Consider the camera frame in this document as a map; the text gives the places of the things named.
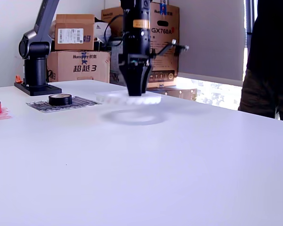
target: box stack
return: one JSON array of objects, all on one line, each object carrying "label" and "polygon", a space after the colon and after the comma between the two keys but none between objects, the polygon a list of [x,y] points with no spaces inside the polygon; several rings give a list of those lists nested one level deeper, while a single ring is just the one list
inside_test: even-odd
[{"label": "box stack", "polygon": [[110,53],[93,51],[94,24],[91,14],[57,15],[51,27],[54,45],[47,59],[50,82],[109,82]]},{"label": "box stack", "polygon": [[[179,41],[179,8],[168,5],[166,15],[162,15],[160,4],[151,3],[150,7],[150,35],[151,47],[158,53],[168,42],[173,39]],[[102,11],[102,21],[110,22],[115,16],[122,15],[121,7],[109,8]],[[123,20],[118,18],[111,24],[111,32],[114,37],[121,37],[123,32]],[[125,85],[124,78],[118,68],[118,55],[123,47],[112,47],[110,83]],[[176,85],[178,75],[178,57],[174,56],[174,50],[169,50],[165,55],[158,56],[154,60],[154,67],[148,88]]]}]

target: cardboard box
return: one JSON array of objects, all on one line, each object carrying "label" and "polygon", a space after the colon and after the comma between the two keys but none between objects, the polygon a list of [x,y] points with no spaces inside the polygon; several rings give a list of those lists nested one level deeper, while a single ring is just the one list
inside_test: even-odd
[{"label": "cardboard box", "polygon": [[[101,20],[110,23],[111,20],[118,16],[123,15],[124,11],[121,7],[108,8],[102,10]],[[123,36],[123,17],[119,17],[110,25],[112,37],[122,37]]]},{"label": "cardboard box", "polygon": [[47,58],[50,82],[97,80],[109,83],[108,52],[51,52]]},{"label": "cardboard box", "polygon": [[[102,20],[110,20],[122,12],[121,8],[111,8],[102,11]],[[168,42],[173,39],[179,42],[179,8],[175,6],[167,7],[167,15],[160,14],[160,4],[151,3],[150,35],[151,47],[158,53]],[[120,31],[123,29],[123,22],[113,22],[111,29]],[[163,56],[158,56],[153,62],[153,72],[150,76],[148,87],[164,87],[176,85],[178,75],[178,56],[174,56],[174,49],[169,50]],[[118,68],[118,54],[123,52],[123,45],[113,47],[111,52],[110,82],[118,85],[125,85]]]},{"label": "cardboard box", "polygon": [[55,50],[93,50],[94,15],[57,14]]},{"label": "cardboard box", "polygon": [[163,87],[163,88],[150,88],[147,91],[159,93],[166,96],[177,97],[185,100],[197,99],[197,89],[181,89],[177,86]]}]

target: dark pants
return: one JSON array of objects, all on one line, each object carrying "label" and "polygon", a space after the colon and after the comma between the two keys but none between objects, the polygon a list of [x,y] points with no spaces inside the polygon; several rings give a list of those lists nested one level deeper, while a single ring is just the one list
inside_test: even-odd
[{"label": "dark pants", "polygon": [[247,70],[239,111],[283,120],[283,81]]}]

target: shipping label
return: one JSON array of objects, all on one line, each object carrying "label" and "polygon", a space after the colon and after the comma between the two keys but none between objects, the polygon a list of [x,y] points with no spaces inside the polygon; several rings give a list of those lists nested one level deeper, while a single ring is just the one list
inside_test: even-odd
[{"label": "shipping label", "polygon": [[83,44],[83,28],[58,29],[58,44]]}]

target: black electrical tape roll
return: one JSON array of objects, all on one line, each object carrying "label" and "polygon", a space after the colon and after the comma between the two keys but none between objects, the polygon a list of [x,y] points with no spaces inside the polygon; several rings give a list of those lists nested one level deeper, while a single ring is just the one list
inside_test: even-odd
[{"label": "black electrical tape roll", "polygon": [[48,103],[51,106],[65,106],[72,104],[72,96],[70,94],[55,94],[49,96]]}]

